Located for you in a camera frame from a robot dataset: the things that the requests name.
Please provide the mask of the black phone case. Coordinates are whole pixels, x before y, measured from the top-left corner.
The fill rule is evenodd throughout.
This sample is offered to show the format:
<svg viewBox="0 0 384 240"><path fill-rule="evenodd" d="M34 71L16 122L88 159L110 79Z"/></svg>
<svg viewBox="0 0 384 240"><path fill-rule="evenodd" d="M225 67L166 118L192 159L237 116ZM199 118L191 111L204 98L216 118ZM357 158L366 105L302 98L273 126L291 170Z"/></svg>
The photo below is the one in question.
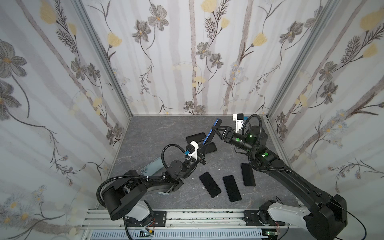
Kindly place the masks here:
<svg viewBox="0 0 384 240"><path fill-rule="evenodd" d="M187 144L189 145L191 142L196 142L199 145L202 145L204 140L206 139L206 134L205 133L198 133L194 135L190 135L186 137Z"/></svg>
<svg viewBox="0 0 384 240"><path fill-rule="evenodd" d="M201 155L206 155L210 154L213 152L217 151L216 144L211 142L211 143L206 143L205 145L199 145L198 153Z"/></svg>

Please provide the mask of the black phone with blue edge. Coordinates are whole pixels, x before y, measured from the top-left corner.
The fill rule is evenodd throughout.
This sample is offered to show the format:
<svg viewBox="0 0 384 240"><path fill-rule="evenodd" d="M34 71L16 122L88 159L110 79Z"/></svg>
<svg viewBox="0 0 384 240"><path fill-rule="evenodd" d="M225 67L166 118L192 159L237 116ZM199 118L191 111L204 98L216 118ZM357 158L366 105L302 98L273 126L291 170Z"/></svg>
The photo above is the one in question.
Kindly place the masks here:
<svg viewBox="0 0 384 240"><path fill-rule="evenodd" d="M212 139L216 135L215 129L216 129L216 127L219 127L221 125L221 123L222 123L221 119L217 119L215 121L215 123L211 127L210 132L208 133L208 135L206 136L206 138L203 141L203 146L209 145L211 143Z"/></svg>

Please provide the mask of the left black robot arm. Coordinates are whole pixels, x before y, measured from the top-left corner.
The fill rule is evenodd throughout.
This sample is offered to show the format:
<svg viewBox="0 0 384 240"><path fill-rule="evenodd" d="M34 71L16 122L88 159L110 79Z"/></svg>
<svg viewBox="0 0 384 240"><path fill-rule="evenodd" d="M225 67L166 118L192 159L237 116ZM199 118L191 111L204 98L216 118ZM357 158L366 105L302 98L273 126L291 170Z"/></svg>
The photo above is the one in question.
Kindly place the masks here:
<svg viewBox="0 0 384 240"><path fill-rule="evenodd" d="M186 149L177 144L165 146L161 160L166 171L161 176L143 176L131 170L122 176L107 179L96 191L99 204L108 210L112 221L131 218L130 212L145 195L177 191L184 184L183 179L188 178L199 163L206 164L205 155L209 146L205 144L200 148L189 144ZM178 148L185 155L185 160L175 160L167 166L165 151L171 147Z"/></svg>

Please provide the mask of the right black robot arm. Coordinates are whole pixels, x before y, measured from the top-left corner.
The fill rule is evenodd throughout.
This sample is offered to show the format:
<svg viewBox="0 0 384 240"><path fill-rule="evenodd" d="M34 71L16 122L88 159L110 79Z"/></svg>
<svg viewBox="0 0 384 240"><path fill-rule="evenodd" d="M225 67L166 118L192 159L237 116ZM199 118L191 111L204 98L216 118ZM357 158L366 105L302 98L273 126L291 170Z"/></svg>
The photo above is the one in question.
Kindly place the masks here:
<svg viewBox="0 0 384 240"><path fill-rule="evenodd" d="M212 126L212 132L245 151L253 170L274 178L304 204L295 208L269 200L259 208L261 223L285 222L308 230L317 240L333 240L347 226L346 200L338 194L331 196L294 172L266 147L268 136L263 128L252 126L245 135L229 126Z"/></svg>

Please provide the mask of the left black phone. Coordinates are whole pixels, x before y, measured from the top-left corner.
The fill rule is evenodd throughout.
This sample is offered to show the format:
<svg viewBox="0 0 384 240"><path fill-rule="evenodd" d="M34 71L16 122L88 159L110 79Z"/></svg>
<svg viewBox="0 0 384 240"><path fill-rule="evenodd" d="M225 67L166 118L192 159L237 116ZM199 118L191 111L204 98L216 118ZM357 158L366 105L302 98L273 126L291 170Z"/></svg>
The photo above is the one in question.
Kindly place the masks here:
<svg viewBox="0 0 384 240"><path fill-rule="evenodd" d="M222 193L222 190L220 189L218 184L215 182L215 180L213 179L210 173L206 172L200 175L199 179L212 198L215 198L217 195Z"/></svg>

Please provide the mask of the right black phone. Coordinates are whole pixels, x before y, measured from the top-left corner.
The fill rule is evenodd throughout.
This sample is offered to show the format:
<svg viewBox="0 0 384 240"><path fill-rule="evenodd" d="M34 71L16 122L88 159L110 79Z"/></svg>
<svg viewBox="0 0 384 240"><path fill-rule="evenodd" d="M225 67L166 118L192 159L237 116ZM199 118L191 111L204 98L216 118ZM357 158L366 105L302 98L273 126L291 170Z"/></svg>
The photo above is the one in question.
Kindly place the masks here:
<svg viewBox="0 0 384 240"><path fill-rule="evenodd" d="M248 187L255 187L255 177L253 173L253 169L250 164L241 164L241 170L242 170L242 176L243 176L243 183L245 186Z"/></svg>

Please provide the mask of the upper translucent green case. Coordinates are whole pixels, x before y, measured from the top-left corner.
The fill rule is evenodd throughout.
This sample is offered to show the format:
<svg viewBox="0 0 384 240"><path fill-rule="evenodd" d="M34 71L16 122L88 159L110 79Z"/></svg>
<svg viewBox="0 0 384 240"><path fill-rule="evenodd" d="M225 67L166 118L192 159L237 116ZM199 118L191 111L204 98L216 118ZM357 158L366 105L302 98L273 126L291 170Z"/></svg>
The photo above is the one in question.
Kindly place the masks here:
<svg viewBox="0 0 384 240"><path fill-rule="evenodd" d="M164 165L161 157L156 158L151 163L143 167L140 172L144 176L154 176L156 173L163 171Z"/></svg>

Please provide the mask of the translucent green case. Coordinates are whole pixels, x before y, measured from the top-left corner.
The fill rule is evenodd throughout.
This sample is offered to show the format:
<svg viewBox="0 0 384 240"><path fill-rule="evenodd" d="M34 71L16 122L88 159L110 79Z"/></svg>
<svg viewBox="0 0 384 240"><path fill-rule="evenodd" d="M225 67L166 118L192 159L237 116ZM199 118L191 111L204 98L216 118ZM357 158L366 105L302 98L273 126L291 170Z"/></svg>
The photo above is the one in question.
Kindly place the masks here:
<svg viewBox="0 0 384 240"><path fill-rule="evenodd" d="M163 171L164 165L161 157L156 158L151 163L143 167L140 172L144 176L154 176L156 173Z"/></svg>
<svg viewBox="0 0 384 240"><path fill-rule="evenodd" d="M159 195L165 195L165 196L168 196L170 193L165 193L165 192L157 192L157 194L159 194Z"/></svg>

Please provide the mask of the middle black phone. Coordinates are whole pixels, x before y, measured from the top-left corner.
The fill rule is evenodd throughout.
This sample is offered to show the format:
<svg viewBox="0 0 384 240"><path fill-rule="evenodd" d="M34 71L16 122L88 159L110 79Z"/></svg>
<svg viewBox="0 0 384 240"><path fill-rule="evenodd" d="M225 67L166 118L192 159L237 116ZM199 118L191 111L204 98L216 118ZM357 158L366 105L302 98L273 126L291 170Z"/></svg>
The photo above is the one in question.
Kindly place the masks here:
<svg viewBox="0 0 384 240"><path fill-rule="evenodd" d="M242 197L233 175L223 177L225 188L231 203L241 201Z"/></svg>

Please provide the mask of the lower translucent green case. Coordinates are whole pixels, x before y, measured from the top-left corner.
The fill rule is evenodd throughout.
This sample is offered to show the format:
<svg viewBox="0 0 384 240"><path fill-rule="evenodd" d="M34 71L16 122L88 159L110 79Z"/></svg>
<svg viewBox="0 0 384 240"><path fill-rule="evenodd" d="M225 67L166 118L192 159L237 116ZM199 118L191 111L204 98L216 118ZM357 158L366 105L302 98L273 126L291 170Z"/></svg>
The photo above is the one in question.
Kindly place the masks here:
<svg viewBox="0 0 384 240"><path fill-rule="evenodd" d="M159 194L159 195L165 195L165 196L168 196L170 193L165 193L165 192L157 192L157 194Z"/></svg>

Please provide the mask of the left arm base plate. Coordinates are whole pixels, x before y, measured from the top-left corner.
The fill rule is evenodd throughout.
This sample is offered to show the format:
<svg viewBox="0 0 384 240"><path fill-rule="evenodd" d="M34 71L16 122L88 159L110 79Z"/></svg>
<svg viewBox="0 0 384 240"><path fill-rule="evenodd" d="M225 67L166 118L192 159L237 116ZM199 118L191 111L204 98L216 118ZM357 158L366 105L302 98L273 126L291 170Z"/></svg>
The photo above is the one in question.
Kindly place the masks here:
<svg viewBox="0 0 384 240"><path fill-rule="evenodd" d="M124 222L128 227L164 227L166 225L167 212L166 211L154 211L139 221L133 217L125 217Z"/></svg>

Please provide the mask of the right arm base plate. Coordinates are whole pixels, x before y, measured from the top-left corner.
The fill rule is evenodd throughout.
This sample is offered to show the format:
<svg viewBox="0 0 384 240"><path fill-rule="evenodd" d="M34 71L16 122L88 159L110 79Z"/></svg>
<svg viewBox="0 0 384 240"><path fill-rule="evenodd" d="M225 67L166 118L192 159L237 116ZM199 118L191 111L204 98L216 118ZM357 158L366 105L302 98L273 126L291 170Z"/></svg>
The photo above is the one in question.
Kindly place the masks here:
<svg viewBox="0 0 384 240"><path fill-rule="evenodd" d="M285 226L284 222L276 222L273 221L267 211L259 211L259 210L247 210L243 211L244 218L243 220L246 222L247 227L255 227L255 226L272 226L277 227Z"/></svg>

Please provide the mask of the aluminium mounting rail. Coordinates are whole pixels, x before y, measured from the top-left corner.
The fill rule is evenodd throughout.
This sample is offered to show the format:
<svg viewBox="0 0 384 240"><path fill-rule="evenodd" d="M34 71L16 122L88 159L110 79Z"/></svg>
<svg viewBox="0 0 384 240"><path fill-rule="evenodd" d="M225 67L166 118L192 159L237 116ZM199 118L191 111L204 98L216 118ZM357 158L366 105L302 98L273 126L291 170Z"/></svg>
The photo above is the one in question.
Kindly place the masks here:
<svg viewBox="0 0 384 240"><path fill-rule="evenodd" d="M272 226L247 227L243 220L244 213L242 209L217 209L217 210L154 210L166 211L167 219L164 227L155 227L156 229L239 229L239 228L276 228ZM280 229L288 226L277 226ZM82 229L123 229L124 219L112 221L106 210L89 210L85 220L82 223Z"/></svg>

